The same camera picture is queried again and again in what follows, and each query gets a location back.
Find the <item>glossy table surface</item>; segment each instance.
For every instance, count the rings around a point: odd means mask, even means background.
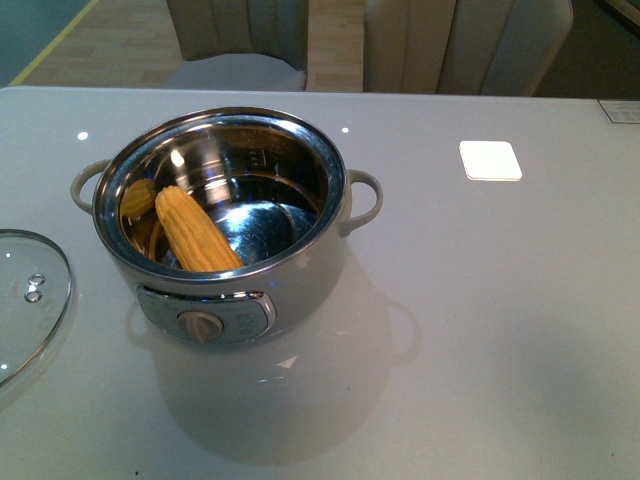
[[[310,317],[202,348],[145,319],[69,186],[237,105],[316,125],[385,203]],[[0,132],[0,228],[74,275],[43,358],[0,390],[2,478],[640,477],[640,125],[597,101],[17,87]],[[467,178],[465,140],[509,142],[522,179]]]

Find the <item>wooden floor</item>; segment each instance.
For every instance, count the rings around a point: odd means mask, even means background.
[[[307,90],[362,90],[364,0],[311,0]],[[165,0],[98,0],[20,83],[157,87],[180,65]]]

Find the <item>cooked corn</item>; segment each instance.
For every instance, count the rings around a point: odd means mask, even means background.
[[[156,213],[184,270],[217,272],[242,266],[209,215],[180,187],[167,187],[158,194]]]
[[[144,178],[136,180],[124,192],[120,203],[120,213],[124,217],[138,218],[153,208],[156,190],[153,180]]]

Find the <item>glass lid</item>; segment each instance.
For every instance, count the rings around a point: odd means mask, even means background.
[[[62,250],[42,235],[0,230],[0,387],[38,358],[71,297]]]

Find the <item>chair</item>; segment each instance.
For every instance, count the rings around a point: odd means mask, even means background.
[[[572,22],[570,0],[367,0],[364,90],[531,96]]]
[[[167,0],[182,65],[164,88],[304,90],[308,0]]]

